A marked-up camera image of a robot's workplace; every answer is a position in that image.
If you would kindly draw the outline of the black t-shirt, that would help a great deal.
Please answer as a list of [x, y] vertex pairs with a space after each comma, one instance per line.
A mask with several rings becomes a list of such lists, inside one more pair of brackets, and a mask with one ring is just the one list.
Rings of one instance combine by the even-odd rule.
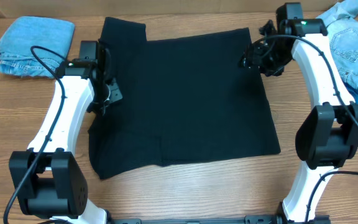
[[149, 41], [144, 24], [108, 17], [99, 41], [122, 94], [88, 131], [100, 179], [280, 152], [262, 77], [239, 65], [247, 28]]

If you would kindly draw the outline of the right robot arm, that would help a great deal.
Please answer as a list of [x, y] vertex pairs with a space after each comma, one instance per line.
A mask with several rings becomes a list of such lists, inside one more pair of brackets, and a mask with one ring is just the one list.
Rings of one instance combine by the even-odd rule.
[[329, 223], [315, 214], [318, 202], [334, 175], [358, 148], [358, 104], [338, 73], [321, 19], [306, 19], [301, 4], [288, 2], [276, 19], [259, 30], [261, 38], [249, 44], [242, 67], [279, 76], [295, 61], [305, 79], [311, 112], [296, 133], [300, 165], [288, 195], [274, 215], [248, 215], [246, 223]]

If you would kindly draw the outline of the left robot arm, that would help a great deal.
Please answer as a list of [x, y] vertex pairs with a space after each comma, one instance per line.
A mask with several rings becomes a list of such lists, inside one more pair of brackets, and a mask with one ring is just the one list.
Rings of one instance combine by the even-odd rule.
[[109, 75], [110, 51], [97, 41], [84, 40], [79, 57], [63, 59], [51, 72], [55, 91], [45, 119], [24, 151], [14, 151], [9, 170], [15, 191], [3, 222], [18, 201], [25, 215], [43, 223], [112, 223], [110, 213], [88, 198], [86, 179], [75, 160], [78, 134], [85, 113], [102, 116], [122, 98]]

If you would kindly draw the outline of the light blue denim jeans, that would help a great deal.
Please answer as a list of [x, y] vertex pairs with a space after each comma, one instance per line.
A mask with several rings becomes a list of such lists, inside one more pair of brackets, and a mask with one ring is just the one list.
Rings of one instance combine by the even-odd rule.
[[358, 0], [344, 0], [318, 16], [328, 31], [329, 46], [342, 81], [358, 90]]

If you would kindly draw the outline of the folded blue jeans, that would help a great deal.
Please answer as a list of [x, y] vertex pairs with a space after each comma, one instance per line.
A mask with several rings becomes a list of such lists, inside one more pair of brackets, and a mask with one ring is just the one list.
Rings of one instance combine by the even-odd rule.
[[47, 17], [23, 16], [16, 19], [0, 38], [0, 72], [17, 77], [48, 77], [67, 57], [75, 25]]

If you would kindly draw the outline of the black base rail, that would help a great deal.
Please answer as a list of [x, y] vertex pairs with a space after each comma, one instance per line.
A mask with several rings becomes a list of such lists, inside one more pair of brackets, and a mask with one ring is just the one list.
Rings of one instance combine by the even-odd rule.
[[141, 220], [112, 219], [107, 224], [295, 224], [279, 215], [246, 215], [244, 218], [202, 218], [202, 219], [168, 219], [168, 220]]

